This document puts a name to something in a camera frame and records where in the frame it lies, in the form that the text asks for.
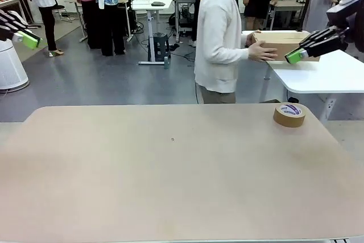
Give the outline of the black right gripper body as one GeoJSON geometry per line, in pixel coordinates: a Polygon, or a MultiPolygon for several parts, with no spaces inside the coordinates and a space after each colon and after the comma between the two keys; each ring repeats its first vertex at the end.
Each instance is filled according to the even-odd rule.
{"type": "Polygon", "coordinates": [[[363,1],[356,1],[347,5],[336,5],[330,8],[326,15],[330,26],[349,30],[346,41],[354,43],[359,52],[363,52],[363,1]]]}

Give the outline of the person's right hand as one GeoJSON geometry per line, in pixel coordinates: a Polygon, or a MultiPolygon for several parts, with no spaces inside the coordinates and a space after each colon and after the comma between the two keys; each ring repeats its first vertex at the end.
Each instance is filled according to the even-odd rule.
{"type": "Polygon", "coordinates": [[[274,61],[278,56],[275,48],[264,48],[265,41],[257,41],[252,44],[249,50],[249,59],[254,61],[274,61]]]}

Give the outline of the person's left hand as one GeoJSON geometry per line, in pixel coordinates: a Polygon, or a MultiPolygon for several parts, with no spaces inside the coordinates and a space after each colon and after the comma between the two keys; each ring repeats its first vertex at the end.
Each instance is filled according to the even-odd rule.
{"type": "Polygon", "coordinates": [[[254,34],[256,34],[256,33],[260,33],[260,30],[255,30],[247,35],[247,37],[246,37],[246,46],[247,47],[249,47],[255,43],[254,34]]]}

